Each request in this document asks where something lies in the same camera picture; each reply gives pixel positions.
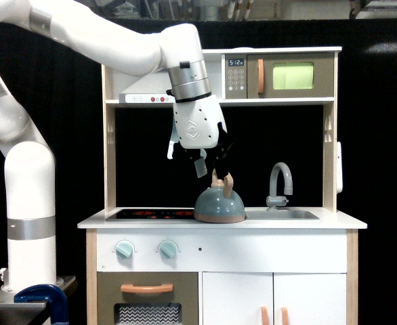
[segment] white countertop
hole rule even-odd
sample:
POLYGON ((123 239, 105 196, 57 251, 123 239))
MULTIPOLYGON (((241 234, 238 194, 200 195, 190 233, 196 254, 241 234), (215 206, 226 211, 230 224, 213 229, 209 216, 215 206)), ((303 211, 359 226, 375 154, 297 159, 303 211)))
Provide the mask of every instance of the white countertop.
MULTIPOLYGON (((105 221, 106 218, 124 209, 117 207, 109 213, 102 210, 90 218, 80 222, 80 229, 121 229, 121 228, 196 228, 196 229, 367 229, 367 224, 345 213, 338 211, 332 213, 322 207, 286 207, 289 210, 308 211, 319 220, 244 220, 238 223, 205 223, 198 220, 163 220, 163 221, 105 221)), ((248 211, 265 211, 267 207, 245 208, 248 211)))

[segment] kettle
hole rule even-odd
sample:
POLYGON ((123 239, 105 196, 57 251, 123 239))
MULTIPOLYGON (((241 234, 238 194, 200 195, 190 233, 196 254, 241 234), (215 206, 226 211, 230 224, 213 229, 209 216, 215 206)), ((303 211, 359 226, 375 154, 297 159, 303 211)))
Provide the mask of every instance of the kettle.
POLYGON ((232 190, 231 174, 224 180, 218 179, 217 172, 212 172, 211 187, 197 198, 194 218, 211 223, 234 223, 245 220, 245 207, 241 197, 232 190))

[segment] knob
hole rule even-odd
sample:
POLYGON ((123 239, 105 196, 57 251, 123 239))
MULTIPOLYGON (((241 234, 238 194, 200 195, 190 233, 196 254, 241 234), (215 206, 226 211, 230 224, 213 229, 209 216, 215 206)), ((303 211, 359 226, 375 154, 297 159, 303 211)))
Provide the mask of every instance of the knob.
POLYGON ((122 259, 127 259, 133 252, 132 243, 128 240, 121 240, 116 244, 116 254, 122 259))
POLYGON ((177 245, 172 240, 164 240, 159 244, 159 254, 166 259, 172 259, 176 255, 177 245))

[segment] digital display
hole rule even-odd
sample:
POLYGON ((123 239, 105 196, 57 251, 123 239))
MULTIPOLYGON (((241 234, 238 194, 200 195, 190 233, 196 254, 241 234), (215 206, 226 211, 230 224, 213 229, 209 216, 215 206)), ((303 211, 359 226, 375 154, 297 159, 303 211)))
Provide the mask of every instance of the digital display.
POLYGON ((228 66, 243 66, 244 59, 230 59, 228 60, 228 66))

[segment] black stovetop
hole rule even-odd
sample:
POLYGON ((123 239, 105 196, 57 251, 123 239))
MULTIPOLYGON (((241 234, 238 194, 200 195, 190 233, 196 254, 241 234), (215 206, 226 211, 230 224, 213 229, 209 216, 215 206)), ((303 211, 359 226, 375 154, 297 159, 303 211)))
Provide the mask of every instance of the black stovetop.
POLYGON ((194 219, 194 209, 145 208, 122 209, 106 221, 164 221, 194 219))

